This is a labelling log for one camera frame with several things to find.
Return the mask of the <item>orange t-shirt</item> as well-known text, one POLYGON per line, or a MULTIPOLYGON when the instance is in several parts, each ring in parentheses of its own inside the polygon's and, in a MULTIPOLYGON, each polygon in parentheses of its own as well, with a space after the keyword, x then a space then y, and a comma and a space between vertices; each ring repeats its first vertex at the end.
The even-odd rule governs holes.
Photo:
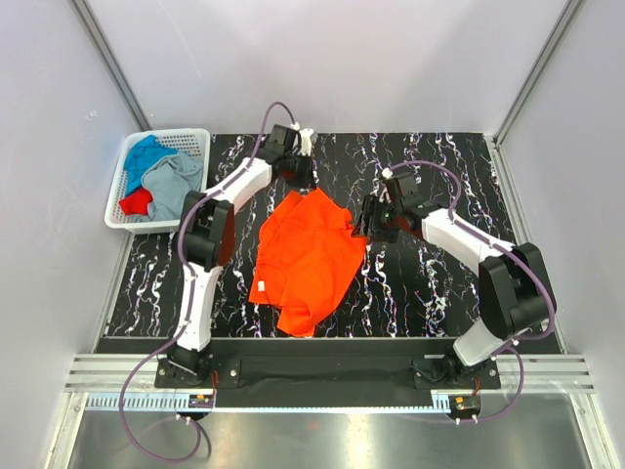
POLYGON ((313 336, 363 261, 367 240, 353 229, 351 212, 324 191, 290 192, 260 228, 249 301, 277 307, 282 332, 313 336))

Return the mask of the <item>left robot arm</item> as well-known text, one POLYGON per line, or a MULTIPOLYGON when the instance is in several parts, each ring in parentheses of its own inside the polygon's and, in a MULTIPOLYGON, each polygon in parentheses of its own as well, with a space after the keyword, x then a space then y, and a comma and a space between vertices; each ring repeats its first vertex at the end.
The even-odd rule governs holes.
POLYGON ((311 128, 274 125, 222 182, 185 198, 178 236, 184 288, 167 362, 191 387, 210 377, 213 302, 218 279, 235 249, 235 215, 279 178, 297 189, 314 189, 313 140, 311 128))

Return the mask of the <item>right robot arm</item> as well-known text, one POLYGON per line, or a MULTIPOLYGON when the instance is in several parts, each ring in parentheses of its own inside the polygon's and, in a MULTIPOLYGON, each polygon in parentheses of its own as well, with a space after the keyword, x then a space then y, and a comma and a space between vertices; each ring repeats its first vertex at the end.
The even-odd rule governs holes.
POLYGON ((505 347, 550 334, 557 303, 540 249, 514 245, 469 224, 454 209, 419 193, 409 175, 392 176, 368 194, 353 235, 392 243, 406 233, 434 245, 478 279, 479 319, 440 359, 415 373, 426 382, 465 387, 505 347))

